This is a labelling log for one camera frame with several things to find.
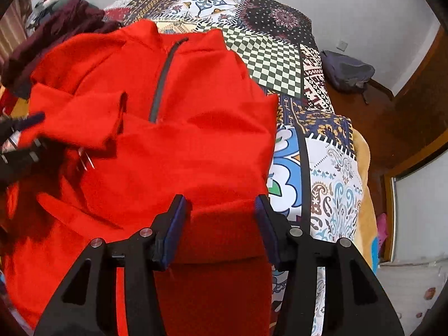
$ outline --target purple garment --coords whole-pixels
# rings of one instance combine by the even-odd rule
[[[15,96],[28,99],[30,75],[43,56],[53,47],[84,32],[107,33],[120,27],[118,21],[102,21],[104,10],[89,6],[85,0],[71,0],[56,11],[3,64],[1,80]]]

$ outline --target wooden door frame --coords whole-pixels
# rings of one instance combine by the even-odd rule
[[[386,189],[387,229],[389,236],[384,242],[385,262],[391,262],[395,255],[396,244],[396,193],[395,181],[424,167],[448,150],[448,129],[437,139],[416,154],[398,164],[384,175]]]

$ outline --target wooden floor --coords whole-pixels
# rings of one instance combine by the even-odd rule
[[[403,135],[397,135],[397,121],[400,117],[389,97],[375,87],[366,90],[367,105],[362,95],[346,94],[326,85],[335,112],[352,120],[353,127],[366,139],[370,148],[370,169],[368,186],[372,196],[375,214],[386,212],[386,199],[382,176],[396,164],[414,153]]]

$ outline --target metal screw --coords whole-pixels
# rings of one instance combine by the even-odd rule
[[[294,237],[300,237],[303,235],[303,231],[299,228],[292,228],[290,230],[290,234]]]
[[[92,248],[97,248],[98,246],[101,246],[101,244],[102,244],[102,239],[100,239],[99,237],[97,237],[96,239],[93,239],[93,240],[90,242],[90,246],[91,246]]]
[[[152,235],[152,230],[150,228],[142,228],[140,230],[140,236],[141,237],[148,237]]]
[[[339,243],[344,248],[349,248],[352,245],[352,242],[350,241],[350,239],[347,239],[346,237],[342,237],[341,239],[339,239]]]

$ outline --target red sweatshirt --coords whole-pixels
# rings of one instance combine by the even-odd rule
[[[46,120],[21,144],[67,146],[8,197],[4,270],[25,319],[36,325],[90,239],[128,238],[180,193],[191,218],[171,272],[156,276],[168,335],[266,335],[271,276],[254,200],[267,194],[277,96],[249,78],[221,31],[164,35],[141,20],[82,34],[49,52],[32,80],[30,111]],[[84,170],[80,147],[95,168],[81,158]],[[122,282],[119,272],[125,335]]]

